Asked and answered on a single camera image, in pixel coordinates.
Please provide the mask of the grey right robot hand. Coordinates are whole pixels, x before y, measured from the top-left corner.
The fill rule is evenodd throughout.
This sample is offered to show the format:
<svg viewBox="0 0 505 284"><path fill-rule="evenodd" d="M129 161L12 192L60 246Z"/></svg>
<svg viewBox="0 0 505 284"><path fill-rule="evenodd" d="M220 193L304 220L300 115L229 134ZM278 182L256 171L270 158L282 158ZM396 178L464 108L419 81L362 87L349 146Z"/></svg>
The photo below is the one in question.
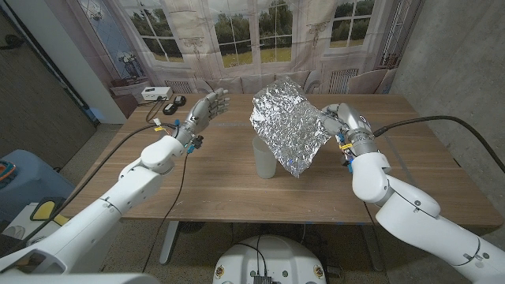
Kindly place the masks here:
<svg viewBox="0 0 505 284"><path fill-rule="evenodd" d="M320 120L326 133L344 136L344 141L351 144L350 150L355 156L378 152L370 124L349 104L325 106Z"/></svg>

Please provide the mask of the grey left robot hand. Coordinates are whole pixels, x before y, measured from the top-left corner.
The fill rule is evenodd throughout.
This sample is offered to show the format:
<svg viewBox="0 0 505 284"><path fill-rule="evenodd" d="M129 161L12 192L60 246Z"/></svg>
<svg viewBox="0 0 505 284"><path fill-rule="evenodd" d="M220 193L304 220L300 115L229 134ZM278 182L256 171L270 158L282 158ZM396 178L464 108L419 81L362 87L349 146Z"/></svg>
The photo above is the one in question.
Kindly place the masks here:
<svg viewBox="0 0 505 284"><path fill-rule="evenodd" d="M196 102L172 137L183 146L189 144L209 126L212 119L227 112L229 105L230 97L226 89L219 88L207 94Z"/></svg>

